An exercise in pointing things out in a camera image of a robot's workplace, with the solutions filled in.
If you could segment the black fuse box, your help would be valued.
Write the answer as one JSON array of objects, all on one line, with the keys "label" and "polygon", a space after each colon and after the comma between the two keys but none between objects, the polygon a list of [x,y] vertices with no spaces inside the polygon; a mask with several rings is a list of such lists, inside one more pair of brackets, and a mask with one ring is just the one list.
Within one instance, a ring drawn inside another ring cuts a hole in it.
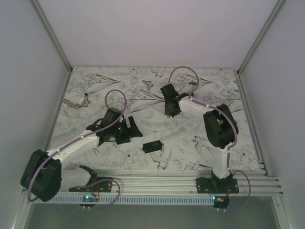
[{"label": "black fuse box", "polygon": [[162,148],[163,148],[163,143],[160,140],[158,140],[143,144],[142,151],[144,153],[151,153],[158,150],[162,150]]}]

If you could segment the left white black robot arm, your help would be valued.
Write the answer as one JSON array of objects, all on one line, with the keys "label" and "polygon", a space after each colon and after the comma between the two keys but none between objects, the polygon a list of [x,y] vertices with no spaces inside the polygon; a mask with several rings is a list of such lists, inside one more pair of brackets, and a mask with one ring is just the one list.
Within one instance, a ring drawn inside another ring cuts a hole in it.
[{"label": "left white black robot arm", "polygon": [[36,199],[51,200],[65,188],[83,188],[91,192],[97,187],[97,179],[92,170],[81,166],[76,170],[65,171],[65,167],[85,152],[95,149],[114,138],[116,144],[129,143],[134,137],[142,137],[132,116],[124,118],[122,112],[109,108],[104,117],[96,120],[79,137],[55,149],[34,151],[26,165],[20,184],[27,189],[29,202]]}]

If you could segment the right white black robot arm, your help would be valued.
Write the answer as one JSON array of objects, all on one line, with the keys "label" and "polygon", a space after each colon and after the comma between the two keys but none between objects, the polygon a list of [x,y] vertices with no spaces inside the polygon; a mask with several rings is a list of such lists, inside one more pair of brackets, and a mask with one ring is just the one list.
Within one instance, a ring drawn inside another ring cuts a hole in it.
[{"label": "right white black robot arm", "polygon": [[230,109],[225,104],[208,105],[196,100],[191,94],[179,94],[172,84],[163,86],[161,92],[165,99],[165,115],[174,117],[187,112],[203,118],[207,139],[218,148],[214,154],[211,187],[217,193],[224,192],[233,183],[230,155],[238,135],[238,127]]}]

